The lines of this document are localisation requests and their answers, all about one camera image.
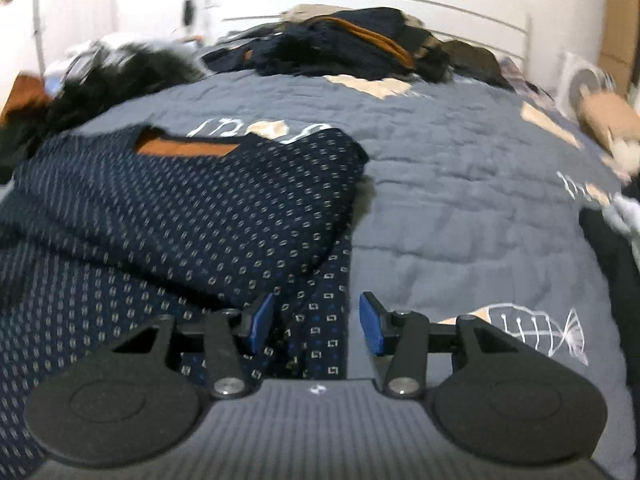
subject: navy patterned shirt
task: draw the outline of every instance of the navy patterned shirt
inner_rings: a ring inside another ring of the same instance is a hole
[[[326,129],[290,144],[234,137],[221,157],[153,156],[134,148],[144,129],[49,141],[0,204],[0,479],[43,460],[22,418],[30,391],[159,314],[197,320],[274,292],[247,377],[344,376],[361,147]],[[205,365],[184,355],[181,371],[202,383]]]

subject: white cloth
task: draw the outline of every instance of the white cloth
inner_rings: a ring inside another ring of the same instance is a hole
[[[602,209],[602,216],[615,232],[629,240],[640,272],[640,203],[617,193],[610,204]]]

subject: lettering on quilt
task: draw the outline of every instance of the lettering on quilt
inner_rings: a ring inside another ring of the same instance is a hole
[[[303,137],[333,128],[330,124],[314,123],[302,128],[300,131],[292,131],[284,120],[254,121],[244,128],[244,121],[222,117],[221,119],[207,119],[200,126],[194,128],[187,137],[241,137],[247,134],[256,134],[265,139],[277,140],[281,144],[291,144]]]

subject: dark clothing pile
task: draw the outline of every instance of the dark clothing pile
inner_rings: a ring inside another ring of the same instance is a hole
[[[204,76],[172,50],[153,50],[143,44],[111,50],[99,43],[76,59],[53,100],[45,98],[41,81],[37,88],[25,85],[26,79],[35,78],[18,76],[0,120],[0,184],[6,184],[18,163],[33,156],[47,138],[124,101]]]
[[[640,201],[640,178],[636,178],[622,194]],[[626,360],[626,382],[631,392],[636,419],[636,435],[640,435],[640,272],[629,240],[614,232],[600,211],[583,209],[580,226],[593,248],[598,264],[609,283],[611,314],[620,332],[620,348]],[[636,450],[640,471],[640,455]]]
[[[438,83],[453,72],[513,90],[495,56],[463,41],[439,41],[397,9],[340,10],[302,23],[270,23],[223,40],[203,55],[213,72],[347,74],[379,80],[416,73]]]
[[[203,60],[214,72],[253,69],[260,75],[347,74],[368,80],[415,72],[440,82],[449,59],[438,48],[421,48],[430,37],[428,30],[406,25],[397,9],[341,10],[287,24],[279,34],[215,51]],[[418,51],[417,59],[411,53]]]
[[[57,136],[0,203],[0,453],[18,450],[0,478],[42,461],[24,427],[30,391],[160,314],[195,321],[272,292],[247,380],[345,377],[361,147],[327,129],[290,144],[247,134],[220,157],[149,156],[134,150],[147,132]],[[204,367],[186,354],[178,371],[202,384]]]
[[[456,74],[513,90],[502,75],[498,60],[489,50],[459,40],[444,41],[440,47],[449,56],[449,63]]]

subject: gray quilt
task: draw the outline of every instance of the gray quilt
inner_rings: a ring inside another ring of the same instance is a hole
[[[620,183],[588,139],[578,134],[578,149],[524,122],[521,104],[480,84],[415,82],[382,100],[325,78],[241,72],[128,102],[82,133],[142,121],[192,136],[251,126],[280,141],[343,129],[370,156],[354,218],[349,375],[374,377],[384,365],[364,346],[362,291],[433,321],[473,312],[599,387],[609,421],[594,458],[631,479],[625,362],[606,281],[578,225],[581,205]],[[440,360],[428,378],[448,373]]]

